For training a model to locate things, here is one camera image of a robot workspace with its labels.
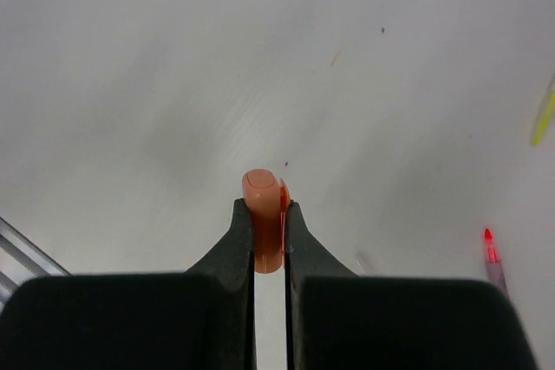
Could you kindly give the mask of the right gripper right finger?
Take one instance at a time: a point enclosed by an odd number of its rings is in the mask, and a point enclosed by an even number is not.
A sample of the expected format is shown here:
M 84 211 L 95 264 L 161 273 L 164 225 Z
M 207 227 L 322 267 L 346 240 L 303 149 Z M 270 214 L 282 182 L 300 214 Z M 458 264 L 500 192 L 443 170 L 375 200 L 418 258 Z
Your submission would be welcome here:
M 284 220 L 290 369 L 534 369 L 518 315 L 492 284 L 359 276 Z

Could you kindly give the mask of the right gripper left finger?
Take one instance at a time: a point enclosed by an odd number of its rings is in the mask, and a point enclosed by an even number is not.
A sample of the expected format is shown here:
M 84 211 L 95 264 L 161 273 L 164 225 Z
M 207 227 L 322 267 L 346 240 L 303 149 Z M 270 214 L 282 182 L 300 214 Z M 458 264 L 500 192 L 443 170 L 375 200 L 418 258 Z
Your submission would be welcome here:
M 179 273 L 41 276 L 1 313 L 4 369 L 251 369 L 254 239 L 229 230 Z

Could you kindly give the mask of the clear pen cap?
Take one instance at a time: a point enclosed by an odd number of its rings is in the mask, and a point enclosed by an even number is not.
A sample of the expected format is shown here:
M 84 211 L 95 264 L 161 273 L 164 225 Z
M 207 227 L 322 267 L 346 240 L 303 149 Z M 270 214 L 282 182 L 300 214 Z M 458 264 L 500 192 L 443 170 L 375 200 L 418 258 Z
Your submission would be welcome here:
M 367 255 L 363 252 L 356 253 L 356 263 L 360 268 L 361 274 L 369 276 L 372 273 L 372 268 Z

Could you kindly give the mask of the orange pen cap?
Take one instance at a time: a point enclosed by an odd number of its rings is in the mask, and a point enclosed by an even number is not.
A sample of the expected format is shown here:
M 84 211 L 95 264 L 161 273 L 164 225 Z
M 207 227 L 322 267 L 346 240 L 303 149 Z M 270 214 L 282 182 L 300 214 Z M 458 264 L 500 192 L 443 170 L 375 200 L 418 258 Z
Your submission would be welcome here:
M 243 200 L 254 228 L 255 271 L 270 274 L 284 262 L 284 224 L 291 203 L 282 179 L 265 169 L 254 169 L 242 179 Z

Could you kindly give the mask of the red pink pen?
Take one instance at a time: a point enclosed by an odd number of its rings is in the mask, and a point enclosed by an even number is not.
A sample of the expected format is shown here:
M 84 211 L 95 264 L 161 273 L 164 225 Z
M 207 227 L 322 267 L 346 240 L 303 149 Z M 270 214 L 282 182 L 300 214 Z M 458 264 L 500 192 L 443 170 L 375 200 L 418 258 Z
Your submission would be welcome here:
M 498 252 L 493 233 L 485 228 L 483 233 L 485 248 L 486 274 L 489 282 L 495 286 L 505 297 L 508 297 L 508 289 L 503 264 Z

